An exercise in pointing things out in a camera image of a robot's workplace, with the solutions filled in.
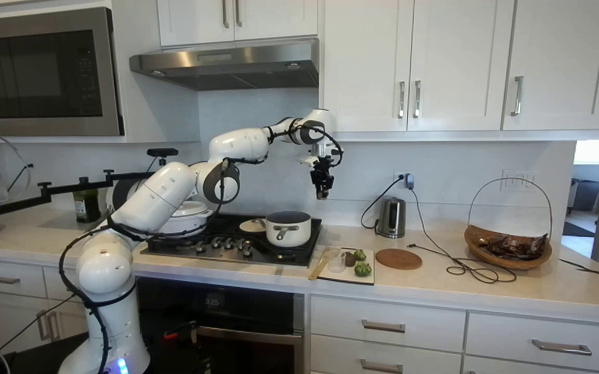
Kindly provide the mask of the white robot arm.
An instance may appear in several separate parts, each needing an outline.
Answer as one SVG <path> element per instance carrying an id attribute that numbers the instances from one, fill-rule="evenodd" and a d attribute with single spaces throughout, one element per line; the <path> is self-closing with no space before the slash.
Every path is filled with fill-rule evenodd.
<path id="1" fill-rule="evenodd" d="M 59 374 L 145 374 L 150 353 L 142 339 L 134 250 L 158 235 L 171 217 L 191 197 L 206 205 L 230 205 L 239 195 L 238 164 L 262 164 L 275 139 L 308 146 L 317 197 L 324 200 L 333 188 L 331 168 L 344 157 L 333 138 L 336 116 L 317 108 L 302 119 L 284 119 L 271 128 L 235 130 L 209 144 L 209 158 L 197 164 L 169 163 L 82 245 L 75 265 L 78 281 L 59 273 L 85 307 L 89 338 L 70 353 Z"/>

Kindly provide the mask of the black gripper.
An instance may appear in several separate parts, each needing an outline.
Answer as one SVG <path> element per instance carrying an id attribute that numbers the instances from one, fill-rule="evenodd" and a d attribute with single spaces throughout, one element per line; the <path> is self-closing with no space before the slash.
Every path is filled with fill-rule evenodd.
<path id="1" fill-rule="evenodd" d="M 331 174 L 331 163 L 328 158 L 318 158 L 315 163 L 310 178 L 313 178 L 313 184 L 317 188 L 317 200 L 331 197 L 336 178 Z"/>

